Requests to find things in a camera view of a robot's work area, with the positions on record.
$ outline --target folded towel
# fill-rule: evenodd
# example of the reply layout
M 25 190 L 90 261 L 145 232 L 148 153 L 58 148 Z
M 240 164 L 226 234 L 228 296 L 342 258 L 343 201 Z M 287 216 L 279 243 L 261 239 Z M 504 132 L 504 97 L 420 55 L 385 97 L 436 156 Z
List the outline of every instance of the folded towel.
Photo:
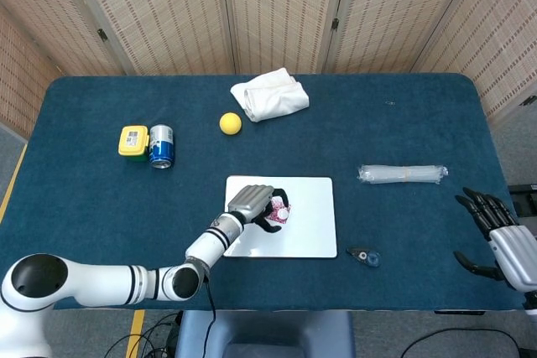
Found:
M 289 115 L 310 105 L 302 85 L 284 67 L 236 84 L 231 93 L 252 122 Z

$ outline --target black cable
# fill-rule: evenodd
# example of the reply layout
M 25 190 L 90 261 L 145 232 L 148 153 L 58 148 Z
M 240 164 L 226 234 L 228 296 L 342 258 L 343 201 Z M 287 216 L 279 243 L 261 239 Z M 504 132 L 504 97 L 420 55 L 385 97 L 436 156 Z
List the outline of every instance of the black cable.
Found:
M 114 344 L 112 344 L 112 346 L 108 349 L 107 353 L 104 355 L 104 358 L 107 358 L 108 354 L 110 354 L 110 352 L 114 349 L 114 347 L 116 345 L 118 345 L 119 343 L 121 343 L 123 340 L 125 339 L 128 339 L 130 336 L 132 335 L 124 335 L 121 339 L 117 340 Z M 146 337 L 145 335 L 137 335 L 140 339 L 142 338 L 145 338 L 146 339 L 146 343 L 150 343 L 151 344 L 151 347 L 154 349 L 154 345 L 153 343 L 149 340 L 148 337 Z
M 157 358 L 157 356 L 156 356 L 157 352 L 160 352 L 160 353 L 165 352 L 166 354 L 168 354 L 168 351 L 166 350 L 166 347 L 161 347 L 161 348 L 155 348 L 155 349 L 151 350 L 143 358 Z
M 209 323 L 209 327 L 207 327 L 207 332 L 205 334 L 205 341 L 203 342 L 203 356 L 202 356 L 202 358 L 205 358 L 205 355 L 207 353 L 207 342 L 209 341 L 209 333 L 211 332 L 212 325 L 214 325 L 215 321 L 216 321 L 215 303 L 212 300 L 211 287 L 209 286 L 209 280 L 206 280 L 205 288 L 207 288 L 207 296 L 209 297 L 209 302 L 211 303 L 212 321 Z
M 172 324 L 173 324 L 173 322 L 165 322 L 165 323 L 158 323 L 158 324 L 155 324 L 154 326 L 151 326 L 149 329 L 145 330 L 145 333 L 143 333 L 143 334 L 144 334 L 144 335 L 147 335 L 147 336 L 148 336 L 148 339 L 151 339 L 151 336 L 153 335 L 153 332 L 154 332 L 154 330 L 155 330 L 157 327 L 160 327 L 160 326 L 171 326 Z M 128 355 L 128 358 L 133 358 L 134 347 L 136 346 L 136 344 L 138 344 L 138 343 L 140 342 L 140 340 L 141 340 L 141 339 L 138 339 L 138 340 L 136 341 L 136 343 L 134 343 L 133 348 L 131 349 L 131 352 L 130 352 L 129 355 Z M 143 355 L 143 354 L 145 354 L 145 349 L 147 348 L 147 346 L 148 346 L 148 341 L 145 340 L 145 343 L 143 343 L 143 348 L 142 348 L 142 355 L 141 355 L 142 357 L 145 356 L 145 355 Z
M 170 317 L 172 317 L 172 316 L 177 316 L 178 314 L 179 314 L 179 313 L 177 313 L 177 314 L 167 314 L 167 315 L 163 316 L 162 318 L 159 319 L 159 321 L 158 321 L 156 324 L 154 324 L 153 326 L 151 326 L 149 329 L 145 330 L 145 332 L 144 332 L 143 334 L 144 334 L 144 335 L 147 335 L 147 338 L 150 339 L 151 336 L 153 335 L 154 330 L 155 330 L 157 327 L 159 327 L 159 326 L 164 326 L 164 323 L 162 323 L 162 322 L 164 322 L 167 318 L 170 318 Z M 145 349 L 147 348 L 147 345 L 148 345 L 148 342 L 146 341 L 146 342 L 143 344 L 143 348 L 142 348 L 142 357 L 145 357 Z
M 403 354 L 401 354 L 400 358 L 404 358 L 404 355 L 409 352 L 409 350 L 414 347 L 416 344 L 420 343 L 423 340 L 427 340 L 433 335 L 438 335 L 439 333 L 445 333 L 446 331 L 492 331 L 495 333 L 501 333 L 502 335 L 507 335 L 511 341 L 513 341 L 514 346 L 517 348 L 517 351 L 519 350 L 519 343 L 513 338 L 512 335 L 510 335 L 508 332 L 500 330 L 500 329 L 486 329 L 486 328 L 473 328 L 473 327 L 449 327 L 447 329 L 437 330 L 433 331 L 432 333 L 429 333 L 427 335 L 424 335 L 423 337 L 418 338 L 417 340 L 413 341 L 406 349 L 403 351 Z

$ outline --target clear plastic tube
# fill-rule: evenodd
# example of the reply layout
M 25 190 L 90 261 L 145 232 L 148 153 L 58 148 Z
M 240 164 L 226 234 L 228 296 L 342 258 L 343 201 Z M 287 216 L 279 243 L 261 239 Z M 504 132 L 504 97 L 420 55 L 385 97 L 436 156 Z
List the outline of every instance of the clear plastic tube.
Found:
M 388 165 L 362 165 L 358 178 L 369 184 L 391 184 L 394 182 L 423 182 L 439 184 L 448 175 L 447 168 L 441 165 L 422 165 L 412 167 L 391 167 Z

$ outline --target robotic arm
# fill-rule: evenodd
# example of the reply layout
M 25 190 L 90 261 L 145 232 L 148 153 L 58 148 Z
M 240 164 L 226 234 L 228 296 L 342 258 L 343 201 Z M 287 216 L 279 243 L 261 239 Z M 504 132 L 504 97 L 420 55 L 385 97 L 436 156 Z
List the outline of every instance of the robotic arm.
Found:
M 0 358 L 51 357 L 44 320 L 63 298 L 74 297 L 87 307 L 137 304 L 146 298 L 178 302 L 192 298 L 246 224 L 258 224 L 267 232 L 281 229 L 264 219 L 272 212 L 273 196 L 289 206 L 282 189 L 243 188 L 228 211 L 186 250 L 185 262 L 175 267 L 95 266 L 48 254 L 22 258 L 9 268 L 0 291 Z
M 461 252 L 453 252 L 457 261 L 478 276 L 505 281 L 524 294 L 524 308 L 537 326 L 537 240 L 526 226 L 520 226 L 507 206 L 498 198 L 463 188 L 469 197 L 456 200 L 472 215 L 496 257 L 496 267 L 478 266 Z

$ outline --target white tray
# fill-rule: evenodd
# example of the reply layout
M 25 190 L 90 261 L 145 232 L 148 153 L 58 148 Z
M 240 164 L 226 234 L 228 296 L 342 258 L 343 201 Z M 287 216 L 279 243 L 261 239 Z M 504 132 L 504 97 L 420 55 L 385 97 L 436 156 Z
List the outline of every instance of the white tray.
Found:
M 282 229 L 274 234 L 255 224 L 224 253 L 226 257 L 321 257 L 337 256 L 334 198 L 330 178 L 230 176 L 226 203 L 248 184 L 267 184 L 284 189 L 291 210 Z

